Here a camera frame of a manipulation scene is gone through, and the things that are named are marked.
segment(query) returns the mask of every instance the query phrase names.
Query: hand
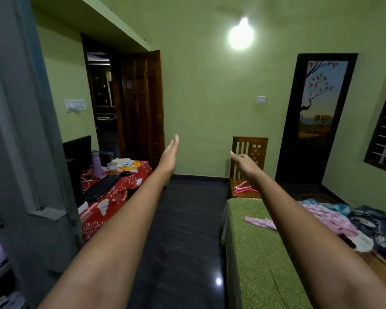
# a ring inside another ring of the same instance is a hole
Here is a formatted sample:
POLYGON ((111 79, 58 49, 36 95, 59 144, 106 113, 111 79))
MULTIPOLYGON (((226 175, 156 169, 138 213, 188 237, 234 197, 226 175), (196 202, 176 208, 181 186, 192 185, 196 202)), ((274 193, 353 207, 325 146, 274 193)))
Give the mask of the hand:
POLYGON ((246 154, 236 155, 232 151, 230 152, 230 157, 236 164, 239 166, 240 171, 245 176, 246 180, 249 181, 251 186, 254 187, 254 182, 258 173, 263 172, 258 165, 246 154))
POLYGON ((176 153, 179 147, 179 136, 176 134, 175 139, 171 140, 168 147, 164 150, 157 169, 163 171, 167 176, 173 174, 176 169, 176 153))

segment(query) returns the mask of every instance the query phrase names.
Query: purple water bottle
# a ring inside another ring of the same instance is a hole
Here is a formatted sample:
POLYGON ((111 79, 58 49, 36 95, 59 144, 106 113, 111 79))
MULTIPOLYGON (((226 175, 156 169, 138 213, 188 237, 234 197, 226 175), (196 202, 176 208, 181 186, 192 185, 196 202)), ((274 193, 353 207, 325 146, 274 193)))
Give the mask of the purple water bottle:
POLYGON ((96 178, 101 178, 103 176, 102 163, 100 161, 99 152, 94 151, 91 153, 91 158, 93 160, 93 172, 96 178))

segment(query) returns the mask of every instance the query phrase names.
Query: wooden chair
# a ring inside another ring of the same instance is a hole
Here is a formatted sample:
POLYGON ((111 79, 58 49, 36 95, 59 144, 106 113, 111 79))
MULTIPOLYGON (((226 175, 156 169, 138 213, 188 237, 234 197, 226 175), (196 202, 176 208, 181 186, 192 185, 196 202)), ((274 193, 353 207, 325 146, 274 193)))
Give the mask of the wooden chair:
MULTIPOLYGON (((249 137, 233 137, 232 151, 236 154, 246 154, 255 163, 263 169, 265 165, 266 149, 268 147, 267 138, 249 138, 249 137)), ((257 192, 243 192, 235 193, 235 186, 244 182, 243 174, 240 172, 236 163, 232 160, 230 163, 230 189, 229 197, 247 197, 247 198, 260 198, 260 194, 257 192)))

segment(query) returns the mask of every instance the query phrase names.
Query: green bedsheet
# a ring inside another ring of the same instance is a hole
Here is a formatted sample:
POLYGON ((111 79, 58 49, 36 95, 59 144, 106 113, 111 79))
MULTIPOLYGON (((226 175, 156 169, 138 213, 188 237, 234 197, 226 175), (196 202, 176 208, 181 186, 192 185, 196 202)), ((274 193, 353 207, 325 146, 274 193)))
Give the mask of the green bedsheet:
POLYGON ((263 202, 255 198, 233 198, 227 206, 230 307, 312 308, 279 233, 244 220, 245 216, 270 219, 263 202))

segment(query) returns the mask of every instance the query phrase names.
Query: light bulb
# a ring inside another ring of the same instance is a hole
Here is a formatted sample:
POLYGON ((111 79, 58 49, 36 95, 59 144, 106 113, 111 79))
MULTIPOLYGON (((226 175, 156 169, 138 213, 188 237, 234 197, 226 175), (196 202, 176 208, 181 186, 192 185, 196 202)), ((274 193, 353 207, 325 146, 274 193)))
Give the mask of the light bulb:
POLYGON ((236 50, 247 48, 253 41, 253 29, 249 26, 247 17, 242 18, 239 25, 229 33, 229 43, 236 50))

